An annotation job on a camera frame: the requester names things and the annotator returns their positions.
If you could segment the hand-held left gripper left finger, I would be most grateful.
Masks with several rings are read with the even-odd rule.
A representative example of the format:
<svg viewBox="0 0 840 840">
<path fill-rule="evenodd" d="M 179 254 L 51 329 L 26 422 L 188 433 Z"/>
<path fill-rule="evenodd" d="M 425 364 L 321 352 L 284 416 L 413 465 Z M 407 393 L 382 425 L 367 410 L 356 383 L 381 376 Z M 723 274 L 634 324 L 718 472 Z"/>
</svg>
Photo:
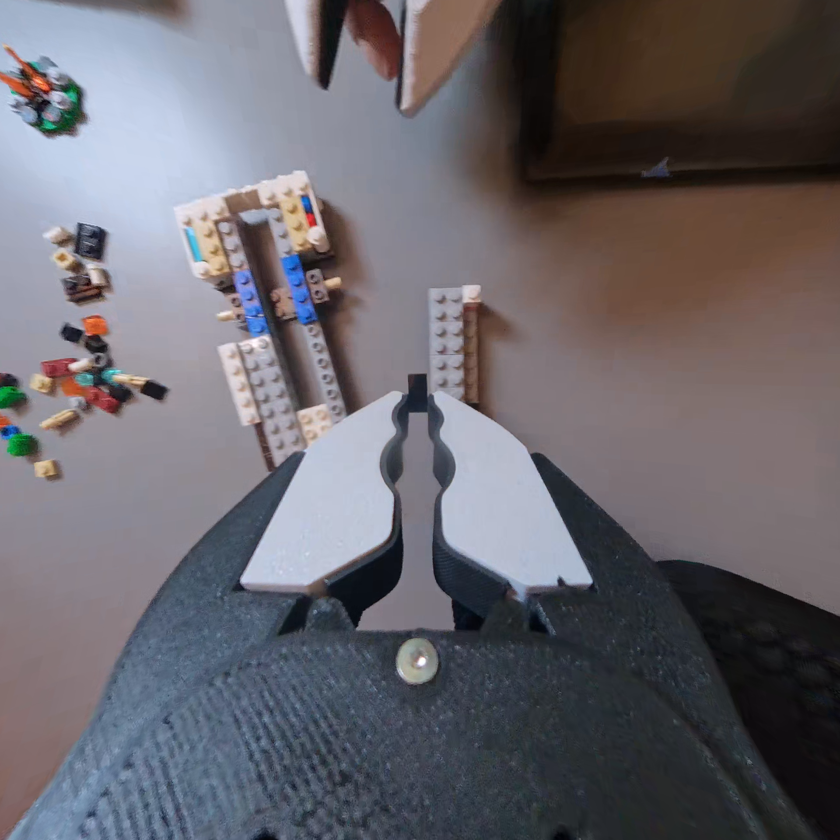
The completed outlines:
<svg viewBox="0 0 840 840">
<path fill-rule="evenodd" d="M 244 590 L 322 595 L 394 541 L 406 401 L 389 392 L 306 450 L 239 578 Z"/>
</svg>

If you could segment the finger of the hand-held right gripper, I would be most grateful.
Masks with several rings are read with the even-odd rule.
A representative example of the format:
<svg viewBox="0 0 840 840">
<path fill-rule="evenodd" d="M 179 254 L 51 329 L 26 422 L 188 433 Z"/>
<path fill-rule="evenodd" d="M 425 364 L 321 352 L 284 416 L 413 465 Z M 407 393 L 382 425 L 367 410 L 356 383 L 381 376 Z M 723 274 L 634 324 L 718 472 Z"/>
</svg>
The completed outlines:
<svg viewBox="0 0 840 840">
<path fill-rule="evenodd" d="M 450 78 L 500 1 L 405 1 L 396 106 L 417 114 Z"/>
<path fill-rule="evenodd" d="M 343 32 L 346 1 L 285 1 L 291 33 L 309 78 L 329 89 Z"/>
</svg>

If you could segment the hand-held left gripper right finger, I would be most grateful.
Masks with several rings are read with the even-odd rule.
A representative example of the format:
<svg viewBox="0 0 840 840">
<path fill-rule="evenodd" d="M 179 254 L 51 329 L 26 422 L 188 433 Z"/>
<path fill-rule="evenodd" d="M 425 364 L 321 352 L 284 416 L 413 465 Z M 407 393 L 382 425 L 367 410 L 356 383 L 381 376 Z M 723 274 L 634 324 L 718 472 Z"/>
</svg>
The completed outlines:
<svg viewBox="0 0 840 840">
<path fill-rule="evenodd" d="M 593 585 L 526 446 L 476 409 L 438 391 L 428 398 L 434 445 L 434 574 L 454 601 L 521 602 Z"/>
</svg>

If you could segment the grey lego wall assembly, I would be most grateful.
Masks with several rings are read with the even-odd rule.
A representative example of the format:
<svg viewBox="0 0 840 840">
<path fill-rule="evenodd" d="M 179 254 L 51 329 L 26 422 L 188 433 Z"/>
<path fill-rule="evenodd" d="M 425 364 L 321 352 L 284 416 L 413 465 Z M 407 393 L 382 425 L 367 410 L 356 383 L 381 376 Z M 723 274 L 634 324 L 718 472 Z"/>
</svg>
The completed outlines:
<svg viewBox="0 0 840 840">
<path fill-rule="evenodd" d="M 427 292 L 428 390 L 445 392 L 469 406 L 480 403 L 478 284 Z"/>
</svg>

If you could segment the dark rectangular panel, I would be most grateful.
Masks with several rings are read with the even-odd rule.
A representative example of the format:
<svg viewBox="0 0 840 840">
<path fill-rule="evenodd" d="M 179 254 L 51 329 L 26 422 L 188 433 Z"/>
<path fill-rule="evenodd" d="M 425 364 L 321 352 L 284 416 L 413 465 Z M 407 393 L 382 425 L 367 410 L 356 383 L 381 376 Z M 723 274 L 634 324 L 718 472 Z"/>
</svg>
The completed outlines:
<svg viewBox="0 0 840 840">
<path fill-rule="evenodd" d="M 838 174 L 839 2 L 522 2 L 530 182 Z"/>
</svg>

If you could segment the green lego campfire build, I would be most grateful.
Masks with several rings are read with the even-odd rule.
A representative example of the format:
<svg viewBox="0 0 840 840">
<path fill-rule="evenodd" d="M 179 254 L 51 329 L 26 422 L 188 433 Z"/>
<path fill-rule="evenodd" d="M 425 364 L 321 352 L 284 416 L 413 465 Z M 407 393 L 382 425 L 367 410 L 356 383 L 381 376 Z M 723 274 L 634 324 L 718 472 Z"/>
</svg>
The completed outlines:
<svg viewBox="0 0 840 840">
<path fill-rule="evenodd" d="M 7 44 L 2 50 L 14 63 L 1 72 L 9 108 L 45 137 L 77 134 L 87 117 L 84 90 L 76 80 L 47 56 L 25 59 Z"/>
</svg>

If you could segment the pile of small lego pieces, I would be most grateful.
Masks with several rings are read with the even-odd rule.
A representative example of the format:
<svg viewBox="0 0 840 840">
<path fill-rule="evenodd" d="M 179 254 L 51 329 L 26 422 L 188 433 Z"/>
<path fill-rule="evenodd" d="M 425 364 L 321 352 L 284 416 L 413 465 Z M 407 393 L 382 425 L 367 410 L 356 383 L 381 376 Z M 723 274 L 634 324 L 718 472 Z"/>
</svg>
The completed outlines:
<svg viewBox="0 0 840 840">
<path fill-rule="evenodd" d="M 41 435 L 68 434 L 90 414 L 119 417 L 138 397 L 162 403 L 169 389 L 122 367 L 116 356 L 116 318 L 102 310 L 116 291 L 104 261 L 106 230 L 58 225 L 44 239 L 69 311 L 53 323 L 2 299 L 2 327 L 13 328 L 2 337 L 2 456 L 29 462 L 37 478 L 53 482 L 63 466 L 49 457 Z"/>
</svg>

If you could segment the person's right hand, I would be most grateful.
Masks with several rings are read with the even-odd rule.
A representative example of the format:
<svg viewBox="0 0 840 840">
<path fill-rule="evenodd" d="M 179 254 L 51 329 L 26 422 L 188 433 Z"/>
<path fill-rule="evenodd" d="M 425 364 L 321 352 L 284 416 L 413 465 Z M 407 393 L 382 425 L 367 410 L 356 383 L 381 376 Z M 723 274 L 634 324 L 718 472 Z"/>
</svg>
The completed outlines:
<svg viewBox="0 0 840 840">
<path fill-rule="evenodd" d="M 349 1 L 345 25 L 376 74 L 396 78 L 402 63 L 403 40 L 395 20 L 380 1 Z"/>
</svg>

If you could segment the lego vehicle base assembly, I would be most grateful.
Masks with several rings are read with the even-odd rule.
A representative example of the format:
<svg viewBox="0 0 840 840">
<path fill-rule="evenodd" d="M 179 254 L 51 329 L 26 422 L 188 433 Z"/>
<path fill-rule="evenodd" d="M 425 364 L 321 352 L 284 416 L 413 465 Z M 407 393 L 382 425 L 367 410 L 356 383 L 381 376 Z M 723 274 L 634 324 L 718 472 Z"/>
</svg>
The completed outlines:
<svg viewBox="0 0 840 840">
<path fill-rule="evenodd" d="M 221 293 L 217 320 L 244 337 L 217 347 L 241 425 L 258 438 L 268 470 L 305 450 L 347 415 L 319 316 L 341 292 L 323 268 L 334 257 L 323 204 L 309 174 L 295 170 L 174 207 L 192 275 Z M 282 329 L 302 329 L 318 401 L 303 406 Z"/>
</svg>

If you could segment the black braided cushion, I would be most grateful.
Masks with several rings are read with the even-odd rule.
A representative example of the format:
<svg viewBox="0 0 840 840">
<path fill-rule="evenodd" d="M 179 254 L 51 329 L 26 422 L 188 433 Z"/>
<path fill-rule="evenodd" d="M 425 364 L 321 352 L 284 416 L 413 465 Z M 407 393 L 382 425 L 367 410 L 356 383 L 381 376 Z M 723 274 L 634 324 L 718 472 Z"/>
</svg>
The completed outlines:
<svg viewBox="0 0 840 840">
<path fill-rule="evenodd" d="M 820 838 L 838 839 L 838 615 L 706 564 L 658 567 L 773 777 Z"/>
</svg>

